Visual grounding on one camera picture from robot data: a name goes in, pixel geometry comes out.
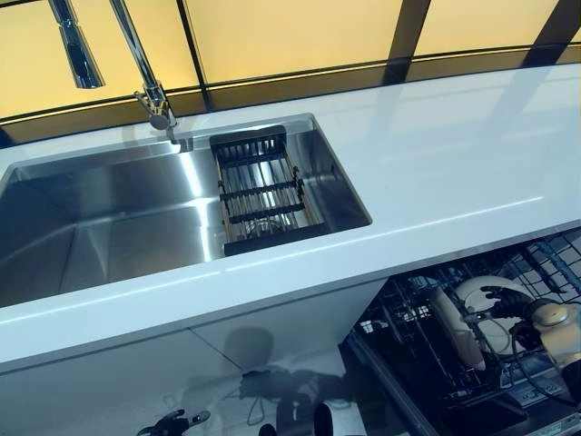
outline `cabinet door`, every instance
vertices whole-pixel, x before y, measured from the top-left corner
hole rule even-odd
[[[385,281],[271,306],[193,330],[244,370],[337,345]]]
[[[104,417],[121,410],[132,411],[118,419],[128,432],[116,428],[103,434],[135,434],[155,415],[178,408],[182,390],[236,371],[186,330],[5,373],[0,375],[0,434],[99,419],[105,430],[112,424]]]

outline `dish rack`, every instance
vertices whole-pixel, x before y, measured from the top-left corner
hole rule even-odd
[[[581,228],[392,276],[359,327],[404,382],[419,397],[431,397],[438,407],[465,408],[508,392],[526,408],[545,397],[531,390],[514,356],[489,348],[484,353],[487,369],[469,368],[453,350],[430,306],[429,296],[436,289],[450,295],[466,280],[482,275],[520,283],[535,298],[581,302]],[[475,334],[481,341],[486,339]],[[526,372],[539,384],[551,393],[562,391],[552,379],[556,370],[545,353],[519,355]]]
[[[219,175],[225,255],[329,232],[286,150],[284,126],[210,138]]]

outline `faucet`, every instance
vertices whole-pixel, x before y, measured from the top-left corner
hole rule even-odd
[[[48,0],[48,2],[59,24],[64,50],[76,86],[79,88],[103,86],[103,79],[84,39],[83,31],[77,23],[70,0]],[[124,0],[110,0],[110,3],[143,78],[143,92],[135,91],[133,95],[149,114],[150,124],[155,129],[166,130],[172,137],[172,129],[177,125],[177,121],[161,82],[153,75],[127,6]]]

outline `sink strainer basket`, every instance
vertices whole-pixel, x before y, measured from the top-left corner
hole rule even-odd
[[[329,232],[313,212],[286,141],[282,125],[210,138],[220,179],[227,256]]]

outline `dishwasher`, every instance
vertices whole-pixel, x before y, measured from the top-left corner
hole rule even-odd
[[[581,434],[581,389],[567,388],[534,337],[525,346],[534,332],[512,339],[517,317],[475,322],[506,288],[517,299],[567,307],[581,360],[581,227],[392,275],[359,319],[343,345],[409,434]]]

